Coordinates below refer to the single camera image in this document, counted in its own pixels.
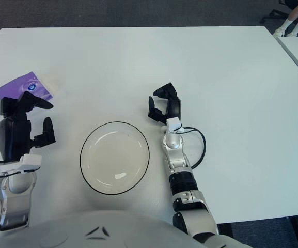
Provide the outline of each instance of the white sneaker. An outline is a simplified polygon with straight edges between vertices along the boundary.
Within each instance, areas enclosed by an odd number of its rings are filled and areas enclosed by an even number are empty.
[[[294,34],[293,32],[291,32],[291,33],[289,33],[289,34],[287,35],[287,37],[297,37],[297,35]]]
[[[277,30],[275,30],[275,33],[273,33],[273,36],[274,38],[281,37],[281,36],[284,36],[284,33],[285,33],[285,29],[282,27],[279,27]]]

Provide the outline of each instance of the white sock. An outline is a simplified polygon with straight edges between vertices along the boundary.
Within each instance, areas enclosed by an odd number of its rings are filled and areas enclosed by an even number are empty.
[[[295,35],[298,34],[298,24],[294,27],[293,31],[292,31]]]
[[[293,21],[290,21],[289,19],[286,19],[285,22],[283,23],[283,25],[281,26],[281,28],[283,29],[287,29],[288,26],[290,26],[290,24],[292,23]]]

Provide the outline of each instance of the printed logo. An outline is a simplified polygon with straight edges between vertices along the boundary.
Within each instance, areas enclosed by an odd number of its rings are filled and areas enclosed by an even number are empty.
[[[96,227],[94,230],[92,230],[92,231],[90,231],[89,233],[87,233],[85,236],[87,237],[87,236],[91,236],[93,233],[95,233],[98,229],[100,229],[100,227],[98,226],[98,227]],[[105,227],[102,227],[101,228],[101,230],[102,230],[102,234],[103,235],[99,235],[99,236],[97,236],[97,235],[95,235],[95,237],[93,237],[93,236],[91,236],[91,237],[88,237],[87,239],[99,239],[99,240],[106,240],[108,237],[109,237],[109,233],[107,232],[107,230],[105,229]]]
[[[29,85],[28,90],[32,91],[35,88],[36,88],[36,85],[35,84],[31,84],[31,85]]]

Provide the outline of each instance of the white robot shell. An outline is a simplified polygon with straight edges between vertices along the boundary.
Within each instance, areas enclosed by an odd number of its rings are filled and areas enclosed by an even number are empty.
[[[205,247],[177,228],[123,211],[70,215],[20,230],[0,240],[0,248]]]

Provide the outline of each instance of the black rim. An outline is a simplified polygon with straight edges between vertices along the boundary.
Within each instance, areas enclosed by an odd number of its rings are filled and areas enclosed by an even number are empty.
[[[121,192],[121,193],[117,193],[117,194],[106,194],[106,193],[100,192],[100,191],[98,191],[97,189],[95,189],[94,187],[92,187],[92,186],[90,185],[90,183],[86,180],[85,176],[83,175],[82,168],[81,168],[81,155],[82,155],[82,150],[83,150],[83,147],[85,146],[85,143],[87,142],[87,139],[89,139],[89,137],[92,135],[92,133],[94,133],[94,131],[96,131],[96,130],[99,129],[100,127],[102,127],[102,126],[104,126],[104,125],[107,125],[107,124],[110,124],[110,123],[124,123],[124,124],[128,124],[128,125],[130,125],[130,126],[136,128],[136,129],[141,133],[141,135],[143,136],[145,142],[147,143],[148,152],[149,152],[149,159],[148,159],[147,167],[145,168],[145,171],[144,171],[142,177],[139,179],[139,181],[138,181],[135,185],[133,185],[131,188],[127,189],[126,191],[123,191],[123,192]],[[144,175],[146,174],[146,172],[147,172],[147,170],[148,170],[148,167],[149,167],[149,162],[150,162],[150,148],[149,148],[149,144],[148,144],[147,139],[145,138],[145,136],[143,135],[143,133],[142,133],[136,126],[131,125],[131,124],[127,123],[127,122],[123,122],[123,121],[111,121],[111,122],[105,123],[105,124],[103,124],[103,125],[100,125],[100,126],[97,127],[96,129],[94,129],[94,130],[88,135],[88,137],[86,138],[86,140],[83,142],[83,145],[82,145],[82,148],[81,148],[81,152],[80,152],[80,170],[81,170],[81,174],[82,174],[83,179],[86,181],[86,183],[87,183],[93,190],[95,190],[96,192],[101,193],[101,194],[103,194],[103,195],[120,195],[120,194],[123,194],[123,193],[125,193],[125,192],[127,192],[127,191],[130,191],[132,188],[134,188],[136,185],[138,185],[138,183],[142,180],[142,178],[143,178]]]

